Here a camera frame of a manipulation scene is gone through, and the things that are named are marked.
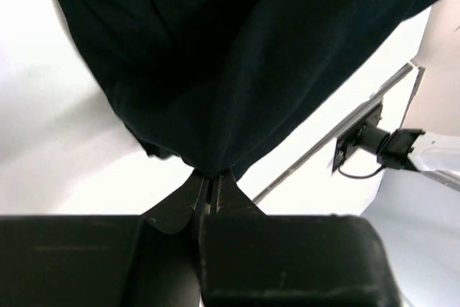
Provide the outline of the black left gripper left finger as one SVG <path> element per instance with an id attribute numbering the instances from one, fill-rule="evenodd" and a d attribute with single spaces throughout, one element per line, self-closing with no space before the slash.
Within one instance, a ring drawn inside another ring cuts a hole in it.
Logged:
<path id="1" fill-rule="evenodd" d="M 140 215 L 1 218 L 3 306 L 198 306 L 196 219 L 209 182 L 193 173 Z"/>

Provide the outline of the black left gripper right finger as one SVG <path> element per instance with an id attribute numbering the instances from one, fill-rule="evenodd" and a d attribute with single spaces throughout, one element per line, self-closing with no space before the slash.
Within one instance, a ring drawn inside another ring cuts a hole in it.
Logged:
<path id="1" fill-rule="evenodd" d="M 399 306 L 374 227 L 358 216 L 268 216 L 230 172 L 199 232 L 206 306 Z"/>

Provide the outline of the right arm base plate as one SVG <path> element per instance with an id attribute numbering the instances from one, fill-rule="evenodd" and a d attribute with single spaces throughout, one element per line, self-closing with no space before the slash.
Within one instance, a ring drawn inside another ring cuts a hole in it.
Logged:
<path id="1" fill-rule="evenodd" d="M 370 110 L 365 111 L 363 115 L 343 133 L 337 137 L 334 150 L 334 157 L 331 161 L 331 173 L 340 175 L 354 180 L 366 180 L 373 178 L 385 169 L 380 165 L 373 173 L 369 175 L 350 175 L 341 170 L 341 167 L 357 150 L 364 150 L 369 154 L 378 156 L 383 148 L 384 143 L 390 137 L 390 133 L 378 127 L 382 119 L 383 102 L 380 101 Z"/>

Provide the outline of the black t-shirt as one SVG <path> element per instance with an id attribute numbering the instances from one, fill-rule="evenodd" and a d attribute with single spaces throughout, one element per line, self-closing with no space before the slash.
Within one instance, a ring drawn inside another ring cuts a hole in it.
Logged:
<path id="1" fill-rule="evenodd" d="M 242 177 L 436 1 L 57 0 L 120 120 L 209 178 Z"/>

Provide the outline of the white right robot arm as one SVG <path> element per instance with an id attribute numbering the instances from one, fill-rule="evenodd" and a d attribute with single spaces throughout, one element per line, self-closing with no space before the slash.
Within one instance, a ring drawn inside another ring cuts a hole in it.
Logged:
<path id="1" fill-rule="evenodd" d="M 390 133 L 366 125 L 354 146 L 374 155 L 384 168 L 418 172 L 455 191 L 459 190 L 459 138 L 422 129 Z"/>

